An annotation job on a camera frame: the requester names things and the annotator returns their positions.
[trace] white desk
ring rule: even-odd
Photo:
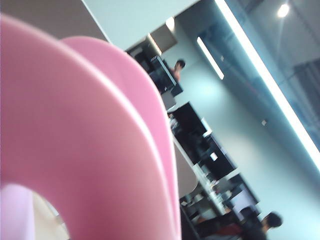
[[[209,200],[215,205],[217,214],[224,215],[226,213],[224,205],[217,194],[212,190],[211,183],[205,173],[198,164],[194,165],[192,163],[175,136],[172,135],[172,137],[177,165],[179,197],[182,198],[191,193],[199,182],[209,196]]]

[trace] fluorescent light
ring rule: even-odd
[[[278,10],[278,17],[279,18],[284,18],[285,16],[287,16],[289,12],[289,5],[288,4],[282,4],[281,7]]]
[[[202,39],[200,37],[198,37],[196,41],[199,44],[199,46],[200,46],[201,50],[203,51],[204,55],[206,56],[206,58],[209,60],[213,69],[215,70],[216,74],[218,74],[218,76],[221,80],[224,79],[225,75],[223,74],[223,72],[219,68],[218,64],[216,63],[216,61],[214,60],[214,58],[210,54],[209,50],[207,49],[207,47],[204,44],[204,42],[202,41]]]
[[[174,17],[169,17],[166,21],[165,21],[165,25],[168,27],[168,29],[170,29],[170,31],[173,31],[175,29],[175,19]]]
[[[248,55],[249,59],[251,60],[252,64],[260,74],[265,85],[267,86],[270,93],[272,94],[273,98],[275,99],[280,109],[282,110],[283,114],[287,118],[288,122],[292,126],[296,135],[299,137],[304,148],[306,149],[311,159],[313,160],[314,164],[317,166],[317,168],[320,171],[320,152],[317,149],[315,143],[312,141],[312,139],[308,135],[306,129],[300,122],[299,118],[295,114],[294,110],[290,106],[286,97],[284,96],[279,86],[277,85],[276,81],[268,71],[264,62],[258,55],[254,46],[252,45],[249,38],[245,34],[244,30],[241,28],[240,24],[238,23],[237,19],[229,9],[226,2],[224,0],[215,0],[215,2],[219,7],[220,11],[222,12],[224,18],[230,25],[231,29],[233,30],[235,36],[239,40],[240,44],[242,45],[243,49],[245,50],[246,54]]]
[[[162,51],[160,50],[160,47],[158,46],[158,44],[156,43],[154,38],[151,36],[150,32],[148,33],[147,38],[150,40],[150,42],[152,43],[152,45],[154,46],[154,48],[158,52],[158,55],[161,56]]]

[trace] light blue wall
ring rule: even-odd
[[[317,240],[320,237],[320,188],[315,188],[290,155],[239,102],[197,50],[195,42],[176,29],[178,44],[163,54],[169,63],[183,56],[190,65],[181,72],[184,92],[179,106],[190,101],[238,165],[260,199],[262,216],[279,212],[284,224],[269,232],[273,240]]]

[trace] person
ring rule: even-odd
[[[266,240],[268,230],[282,225],[281,217],[275,212],[269,213],[262,221],[249,207],[241,210],[241,214],[244,216],[242,221],[238,221],[232,212],[209,220],[200,218],[195,228],[202,238],[216,234],[240,236],[243,240]]]
[[[180,71],[186,66],[186,62],[183,59],[176,61],[174,68],[171,69],[173,76],[179,82],[180,81]]]

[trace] desk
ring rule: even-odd
[[[217,196],[215,191],[212,190],[211,183],[205,173],[198,164],[194,165],[192,163],[175,136],[172,135],[172,137],[176,156],[179,197],[182,198],[191,193],[199,182],[208,195],[216,214],[224,215],[226,211],[222,200]]]
[[[211,201],[214,211],[218,216],[226,214],[223,200],[217,196],[215,191],[212,190],[212,185],[209,179],[206,177],[205,173],[202,171],[201,167],[196,164],[192,167],[194,174],[196,175],[199,183],[201,184],[203,190],[208,195]]]

